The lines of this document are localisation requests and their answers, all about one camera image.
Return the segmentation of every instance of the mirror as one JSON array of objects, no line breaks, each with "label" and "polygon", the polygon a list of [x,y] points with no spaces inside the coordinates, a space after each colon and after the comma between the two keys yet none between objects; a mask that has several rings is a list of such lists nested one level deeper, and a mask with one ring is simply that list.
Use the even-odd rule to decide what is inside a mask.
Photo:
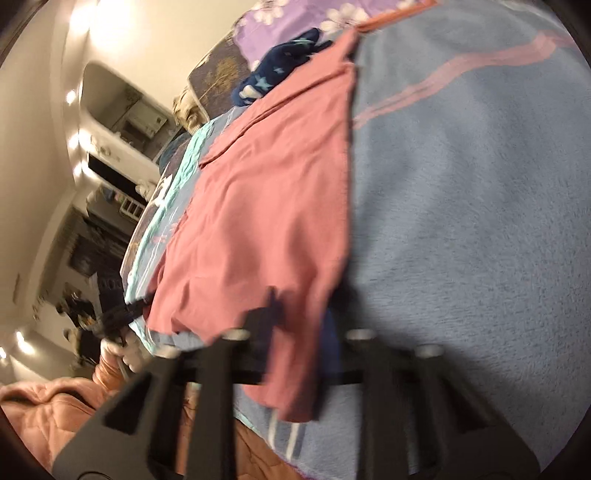
[{"label": "mirror", "polygon": [[96,63],[85,68],[81,106],[116,137],[155,163],[182,129],[171,113]]}]

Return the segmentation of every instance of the purple floral fabric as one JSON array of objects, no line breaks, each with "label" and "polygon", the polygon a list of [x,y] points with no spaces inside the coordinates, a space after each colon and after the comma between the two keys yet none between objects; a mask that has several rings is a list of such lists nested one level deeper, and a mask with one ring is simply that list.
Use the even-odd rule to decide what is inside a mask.
[{"label": "purple floral fabric", "polygon": [[234,25],[234,40],[251,70],[272,47],[312,27],[332,33],[422,0],[259,0]]}]

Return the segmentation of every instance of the white flower print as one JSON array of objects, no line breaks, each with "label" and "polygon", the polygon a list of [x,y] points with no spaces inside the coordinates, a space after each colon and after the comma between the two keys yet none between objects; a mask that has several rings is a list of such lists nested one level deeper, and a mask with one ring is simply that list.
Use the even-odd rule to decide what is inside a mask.
[{"label": "white flower print", "polygon": [[276,18],[283,17],[283,7],[290,0],[259,0],[251,10],[255,10],[254,18],[257,22],[271,25]]},{"label": "white flower print", "polygon": [[363,22],[369,18],[369,15],[361,7],[356,7],[353,4],[343,4],[340,10],[329,8],[326,11],[328,20],[320,24],[320,29],[325,33],[332,33],[343,28],[350,27]]},{"label": "white flower print", "polygon": [[406,10],[407,8],[412,7],[414,4],[415,0],[402,0],[401,2],[398,2],[396,8],[399,10]]},{"label": "white flower print", "polygon": [[234,23],[234,27],[232,30],[232,36],[234,38],[236,38],[238,36],[238,34],[240,33],[240,30],[242,29],[242,27],[244,27],[246,25],[246,18],[244,18],[244,16],[240,17],[240,20],[238,20],[236,23]]}]

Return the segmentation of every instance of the teal fabric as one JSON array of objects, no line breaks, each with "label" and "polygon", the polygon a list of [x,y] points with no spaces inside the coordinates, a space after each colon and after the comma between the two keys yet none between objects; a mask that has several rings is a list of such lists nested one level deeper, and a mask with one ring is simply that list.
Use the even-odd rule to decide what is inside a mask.
[{"label": "teal fabric", "polygon": [[[198,165],[199,165],[199,158],[202,153],[202,147],[204,142],[208,139],[209,135],[212,131],[212,126],[215,120],[211,120],[205,125],[203,125],[196,133],[193,135],[193,138],[189,142],[189,146],[187,147],[187,151],[183,156],[183,161],[181,162],[180,167],[178,168],[178,172],[176,176],[173,178],[173,181],[168,188],[168,192],[164,197],[164,201],[162,205],[156,211],[152,221],[148,225],[144,236],[142,237],[139,245],[138,245],[138,252],[134,259],[134,264],[131,268],[131,272],[129,273],[128,278],[128,287],[127,291],[125,292],[125,302],[131,303],[138,298],[142,297],[145,294],[144,288],[141,286],[144,285],[144,282],[141,282],[141,275],[139,272],[139,264],[142,256],[145,254],[149,244],[153,241],[155,233],[157,233],[158,226],[160,225],[163,217],[168,212],[170,206],[174,203],[178,193],[183,188],[183,186],[198,172]],[[154,342],[151,340],[149,333],[146,331],[145,322],[134,322],[131,325],[134,332],[139,336],[142,340],[142,343],[150,350],[152,353],[154,352]]]}]

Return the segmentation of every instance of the pillow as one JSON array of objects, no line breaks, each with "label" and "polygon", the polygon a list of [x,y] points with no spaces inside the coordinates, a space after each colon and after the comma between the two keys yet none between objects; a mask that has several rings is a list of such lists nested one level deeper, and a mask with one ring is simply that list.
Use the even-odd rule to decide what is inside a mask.
[{"label": "pillow", "polygon": [[209,118],[216,118],[234,106],[230,94],[250,74],[232,33],[228,33],[193,69],[189,85]]},{"label": "pillow", "polygon": [[259,0],[234,25],[234,41],[251,70],[275,45],[313,27],[326,34],[422,0]]}]

